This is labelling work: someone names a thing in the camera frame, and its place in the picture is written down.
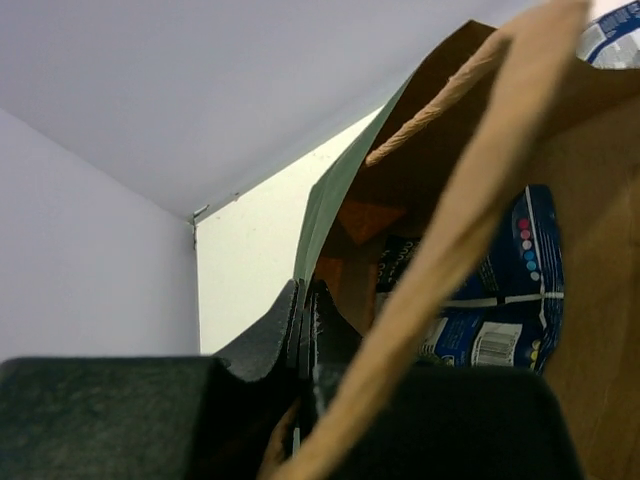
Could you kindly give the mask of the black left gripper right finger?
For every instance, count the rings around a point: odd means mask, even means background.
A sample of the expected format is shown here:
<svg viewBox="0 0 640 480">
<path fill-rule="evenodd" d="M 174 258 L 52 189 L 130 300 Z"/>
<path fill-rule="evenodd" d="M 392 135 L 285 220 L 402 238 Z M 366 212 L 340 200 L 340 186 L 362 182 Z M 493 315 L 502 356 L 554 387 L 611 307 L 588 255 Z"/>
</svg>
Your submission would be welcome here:
<svg viewBox="0 0 640 480">
<path fill-rule="evenodd" d="M 582 478 L 560 406 L 541 373 L 417 357 L 334 477 Z"/>
</svg>

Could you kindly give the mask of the dark blue pretzel packet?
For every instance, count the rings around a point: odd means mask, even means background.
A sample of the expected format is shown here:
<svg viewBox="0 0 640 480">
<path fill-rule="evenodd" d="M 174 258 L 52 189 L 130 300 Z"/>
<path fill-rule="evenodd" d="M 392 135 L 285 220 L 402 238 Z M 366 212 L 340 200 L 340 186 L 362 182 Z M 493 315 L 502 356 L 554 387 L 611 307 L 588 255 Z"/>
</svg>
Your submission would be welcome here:
<svg viewBox="0 0 640 480">
<path fill-rule="evenodd" d="M 559 342 L 563 304 L 552 194 L 545 185 L 528 185 L 512 200 L 482 262 L 445 302 L 418 357 L 541 373 Z"/>
</svg>

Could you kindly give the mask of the dark blue snack packet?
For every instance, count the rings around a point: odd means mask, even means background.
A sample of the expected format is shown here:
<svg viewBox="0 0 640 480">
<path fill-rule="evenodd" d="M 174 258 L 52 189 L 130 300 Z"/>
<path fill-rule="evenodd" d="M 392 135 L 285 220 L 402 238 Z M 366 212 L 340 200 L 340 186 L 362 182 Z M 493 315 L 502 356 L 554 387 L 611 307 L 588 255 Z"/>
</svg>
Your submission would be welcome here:
<svg viewBox="0 0 640 480">
<path fill-rule="evenodd" d="M 576 56 L 598 69 L 638 69 L 639 2 L 617 6 L 591 21 Z"/>
</svg>

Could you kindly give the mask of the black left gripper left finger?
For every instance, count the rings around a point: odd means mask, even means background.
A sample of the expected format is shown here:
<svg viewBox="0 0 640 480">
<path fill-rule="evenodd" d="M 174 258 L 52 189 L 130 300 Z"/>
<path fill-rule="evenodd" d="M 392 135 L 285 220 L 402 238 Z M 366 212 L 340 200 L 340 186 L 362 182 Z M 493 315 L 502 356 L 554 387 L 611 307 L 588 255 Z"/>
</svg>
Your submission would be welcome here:
<svg viewBox="0 0 640 480">
<path fill-rule="evenodd" d="M 1 366 L 5 479 L 252 479 L 295 396 L 299 286 L 211 356 Z"/>
</svg>

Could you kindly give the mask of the green paper bag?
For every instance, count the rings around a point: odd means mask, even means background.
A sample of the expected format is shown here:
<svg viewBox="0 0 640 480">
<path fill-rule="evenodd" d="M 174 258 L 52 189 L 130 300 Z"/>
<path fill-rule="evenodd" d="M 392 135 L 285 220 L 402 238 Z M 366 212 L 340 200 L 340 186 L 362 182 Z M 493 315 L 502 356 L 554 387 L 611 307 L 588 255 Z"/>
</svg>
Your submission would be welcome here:
<svg viewBox="0 0 640 480">
<path fill-rule="evenodd" d="M 262 478 L 337 479 L 528 185 L 551 191 L 564 271 L 542 379 L 580 479 L 638 477 L 639 68 L 576 56 L 587 15 L 548 1 L 459 24 L 312 187 L 301 444 L 270 451 Z"/>
</svg>

